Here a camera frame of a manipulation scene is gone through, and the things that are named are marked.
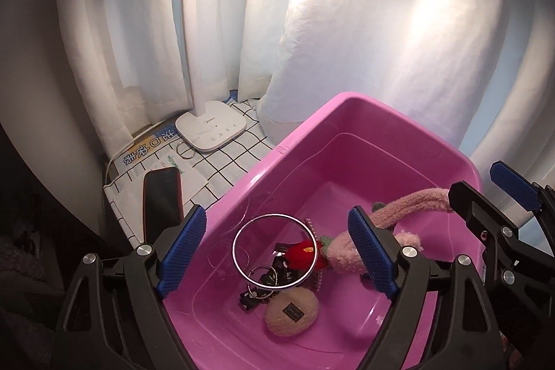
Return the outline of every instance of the blue gripper pad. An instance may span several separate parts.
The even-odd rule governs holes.
[[[374,228],[368,224],[370,220],[365,217],[364,211],[359,207],[349,212],[347,222],[349,235],[368,270],[374,287],[392,300],[399,292],[399,287],[395,283],[396,264],[380,243]]]
[[[536,188],[503,162],[494,163],[489,169],[489,176],[495,185],[518,202],[524,210],[533,212],[542,208]]]
[[[201,206],[196,205],[191,209],[184,223],[185,225],[177,226],[182,228],[181,232],[159,266],[158,277],[160,281],[156,286],[156,291],[162,298],[165,298],[170,292],[179,287],[183,275],[187,271],[187,267],[206,232],[206,211]]]

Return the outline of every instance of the pink plush toy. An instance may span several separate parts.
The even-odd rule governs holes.
[[[371,214],[370,219],[376,227],[388,229],[415,212],[439,211],[450,213],[453,210],[449,205],[448,193],[449,190],[443,188],[420,190],[385,205]],[[412,246],[419,251],[423,251],[420,238],[416,234],[402,230],[395,234],[395,238],[402,246]],[[340,233],[324,251],[330,266],[338,273],[358,275],[367,273],[355,244],[351,240],[349,231],[346,230]]]

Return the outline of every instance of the bead string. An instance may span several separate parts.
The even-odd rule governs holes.
[[[305,224],[308,226],[308,228],[310,229],[310,231],[313,233],[315,237],[316,231],[314,230],[314,225],[312,224],[312,221],[310,220],[310,218],[305,219]],[[315,292],[319,292],[320,288],[322,287],[322,272],[323,272],[322,270],[315,272],[315,275],[316,275],[316,280],[314,283]]]

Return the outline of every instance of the pink plastic bin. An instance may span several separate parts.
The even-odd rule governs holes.
[[[264,325],[265,305],[245,313],[246,281],[231,259],[240,225],[257,215],[310,218],[318,235],[347,228],[355,205],[368,212],[423,188],[466,180],[477,190],[476,168],[457,149],[399,112],[357,93],[342,93],[320,108],[207,212],[206,235],[165,306],[201,370],[354,370],[371,345],[389,301],[354,275],[323,277],[320,314],[303,334],[283,339]],[[245,230],[248,268],[270,264],[276,242],[300,241],[294,223]],[[418,233],[428,258],[452,261],[464,253],[482,270],[482,245],[456,214],[419,213],[397,225]],[[436,296],[429,293],[404,367],[420,360]]]

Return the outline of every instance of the white desk lamp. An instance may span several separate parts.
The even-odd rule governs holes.
[[[176,120],[176,129],[194,148],[210,152],[233,140],[246,128],[246,119],[220,101],[205,101],[199,67],[196,0],[181,0],[181,24],[193,109]]]
[[[205,101],[199,68],[196,0],[181,0],[181,23],[193,109],[177,119],[176,129],[194,148],[201,152],[210,152],[244,131],[246,119],[223,102]]]

